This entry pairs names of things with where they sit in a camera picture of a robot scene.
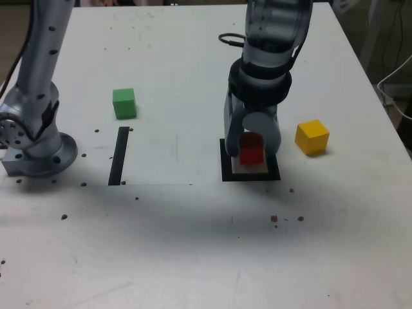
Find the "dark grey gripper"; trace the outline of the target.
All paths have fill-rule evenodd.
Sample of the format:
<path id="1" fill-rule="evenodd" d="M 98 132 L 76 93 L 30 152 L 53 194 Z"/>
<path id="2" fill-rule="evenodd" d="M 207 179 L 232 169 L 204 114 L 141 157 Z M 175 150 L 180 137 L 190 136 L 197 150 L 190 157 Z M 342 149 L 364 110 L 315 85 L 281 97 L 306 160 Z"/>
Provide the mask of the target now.
<path id="1" fill-rule="evenodd" d="M 224 106 L 225 148 L 231 157 L 239 155 L 239 140 L 244 128 L 261 135 L 265 154 L 274 157 L 281 145 L 281 133 L 275 110 L 277 103 L 258 98 L 237 98 L 227 92 Z"/>

